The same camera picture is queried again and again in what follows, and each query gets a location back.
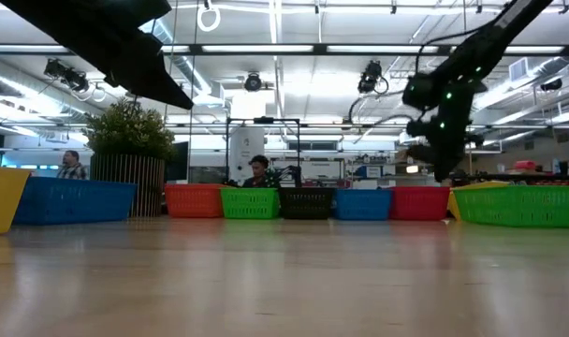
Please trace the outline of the red plastic basket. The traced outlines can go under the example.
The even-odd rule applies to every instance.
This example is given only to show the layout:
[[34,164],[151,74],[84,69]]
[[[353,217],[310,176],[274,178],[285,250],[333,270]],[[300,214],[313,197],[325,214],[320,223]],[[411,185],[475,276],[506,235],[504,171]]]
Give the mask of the red plastic basket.
[[389,217],[394,220],[439,221],[446,217],[449,187],[393,187]]

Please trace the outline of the black plastic basket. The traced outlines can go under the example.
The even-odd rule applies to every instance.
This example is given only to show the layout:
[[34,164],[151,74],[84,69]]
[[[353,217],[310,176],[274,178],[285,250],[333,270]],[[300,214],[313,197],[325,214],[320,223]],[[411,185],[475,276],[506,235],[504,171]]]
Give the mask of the black plastic basket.
[[334,188],[284,187],[278,193],[280,215],[284,219],[322,220],[330,217]]

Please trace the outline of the potted green plant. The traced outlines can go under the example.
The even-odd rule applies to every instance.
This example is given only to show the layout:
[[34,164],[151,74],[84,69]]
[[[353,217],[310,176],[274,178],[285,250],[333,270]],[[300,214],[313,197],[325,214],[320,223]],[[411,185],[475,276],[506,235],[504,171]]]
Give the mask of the potted green plant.
[[104,113],[87,113],[85,118],[82,134],[93,151],[90,178],[135,184],[129,215],[158,216],[167,164],[176,154],[174,134],[165,127],[161,113],[123,97]]

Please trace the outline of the blue plastic basket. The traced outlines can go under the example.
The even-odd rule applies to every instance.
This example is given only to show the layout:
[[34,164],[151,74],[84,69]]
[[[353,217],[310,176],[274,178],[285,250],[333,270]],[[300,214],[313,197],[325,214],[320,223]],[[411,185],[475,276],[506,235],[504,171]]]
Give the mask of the blue plastic basket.
[[138,186],[90,180],[30,177],[13,225],[66,225],[122,221]]
[[339,189],[335,217],[339,220],[385,221],[393,199],[390,189]]

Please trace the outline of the white cylinder machine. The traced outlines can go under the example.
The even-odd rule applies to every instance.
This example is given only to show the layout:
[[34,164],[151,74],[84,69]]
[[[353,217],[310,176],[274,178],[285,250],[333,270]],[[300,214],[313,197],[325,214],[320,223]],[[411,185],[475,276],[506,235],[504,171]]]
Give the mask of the white cylinder machine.
[[265,152],[265,132],[263,128],[251,126],[237,126],[230,131],[229,179],[242,185],[253,175],[250,161],[254,156]]

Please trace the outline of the black overhead frame beam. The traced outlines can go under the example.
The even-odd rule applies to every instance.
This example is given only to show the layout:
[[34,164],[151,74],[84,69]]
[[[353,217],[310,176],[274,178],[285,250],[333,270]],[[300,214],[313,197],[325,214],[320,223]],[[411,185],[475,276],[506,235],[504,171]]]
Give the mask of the black overhead frame beam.
[[[448,56],[455,45],[429,45],[424,48],[412,44],[170,44],[161,52],[170,55],[383,55],[383,56]],[[52,44],[0,44],[0,54],[17,55],[72,55],[74,52]],[[569,45],[510,45],[505,56],[569,56]]]

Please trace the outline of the black tubular stand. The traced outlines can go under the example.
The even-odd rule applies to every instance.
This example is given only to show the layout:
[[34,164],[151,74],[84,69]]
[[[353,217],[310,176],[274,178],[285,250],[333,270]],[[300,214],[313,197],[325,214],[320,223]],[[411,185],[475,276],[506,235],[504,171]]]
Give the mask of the black tubular stand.
[[229,170],[228,170],[228,155],[229,155],[229,134],[231,133],[230,129],[237,126],[251,126],[251,127],[259,127],[269,128],[269,127],[276,127],[276,128],[288,128],[290,125],[295,125],[297,127],[296,136],[298,138],[298,144],[300,144],[300,120],[299,119],[279,119],[279,118],[272,118],[272,117],[256,117],[256,118],[226,118],[226,133],[225,133],[225,142],[226,142],[226,180],[230,181],[229,179]]

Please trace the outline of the green plastic basket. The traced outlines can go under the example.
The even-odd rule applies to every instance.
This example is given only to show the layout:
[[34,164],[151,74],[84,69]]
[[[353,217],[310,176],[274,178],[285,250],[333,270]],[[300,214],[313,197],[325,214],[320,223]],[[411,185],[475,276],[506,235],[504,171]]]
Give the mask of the green plastic basket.
[[464,222],[504,227],[569,227],[569,186],[455,189]]
[[224,217],[227,219],[273,219],[279,213],[276,188],[222,188]]

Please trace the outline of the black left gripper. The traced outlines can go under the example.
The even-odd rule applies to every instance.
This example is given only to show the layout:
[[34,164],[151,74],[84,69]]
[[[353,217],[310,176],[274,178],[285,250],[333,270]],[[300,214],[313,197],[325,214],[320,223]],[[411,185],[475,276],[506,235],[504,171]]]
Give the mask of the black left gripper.
[[140,27],[171,10],[167,0],[0,0],[0,3],[134,95],[190,110],[166,71],[162,43]]

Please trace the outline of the person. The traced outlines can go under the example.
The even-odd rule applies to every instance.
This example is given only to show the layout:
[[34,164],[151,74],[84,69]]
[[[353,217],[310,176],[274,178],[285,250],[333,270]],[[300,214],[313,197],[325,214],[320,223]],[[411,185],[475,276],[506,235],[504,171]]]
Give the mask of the person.
[[86,167],[80,162],[80,155],[76,151],[68,150],[64,153],[62,166],[57,173],[59,179],[87,180]]
[[280,181],[276,173],[269,168],[266,156],[258,154],[249,162],[253,175],[243,182],[243,188],[279,188]]

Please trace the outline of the orange plastic basket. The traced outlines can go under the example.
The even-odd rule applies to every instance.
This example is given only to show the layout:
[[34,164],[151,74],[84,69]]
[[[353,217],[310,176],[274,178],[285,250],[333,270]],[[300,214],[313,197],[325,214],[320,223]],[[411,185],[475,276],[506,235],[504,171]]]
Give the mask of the orange plastic basket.
[[219,218],[223,216],[221,184],[167,183],[165,198],[173,218]]

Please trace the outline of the black ceiling spotlight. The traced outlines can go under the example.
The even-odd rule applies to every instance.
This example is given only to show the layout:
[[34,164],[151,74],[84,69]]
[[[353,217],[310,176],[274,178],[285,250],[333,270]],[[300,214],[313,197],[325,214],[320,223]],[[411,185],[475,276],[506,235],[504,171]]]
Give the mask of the black ceiling spotlight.
[[84,93],[89,89],[89,81],[87,81],[86,74],[76,70],[74,67],[64,65],[59,59],[49,59],[43,74],[61,82],[73,92]]

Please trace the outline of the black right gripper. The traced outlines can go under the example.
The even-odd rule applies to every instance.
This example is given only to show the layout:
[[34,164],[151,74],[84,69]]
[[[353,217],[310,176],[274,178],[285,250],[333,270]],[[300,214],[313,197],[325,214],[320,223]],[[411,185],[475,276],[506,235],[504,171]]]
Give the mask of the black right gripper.
[[421,107],[417,119],[407,124],[411,137],[424,137],[427,144],[410,145],[407,155],[422,162],[439,162],[433,165],[435,181],[447,179],[464,155],[465,146],[480,146],[484,138],[467,130],[473,120],[471,104],[441,104],[428,121],[424,116],[433,107]]

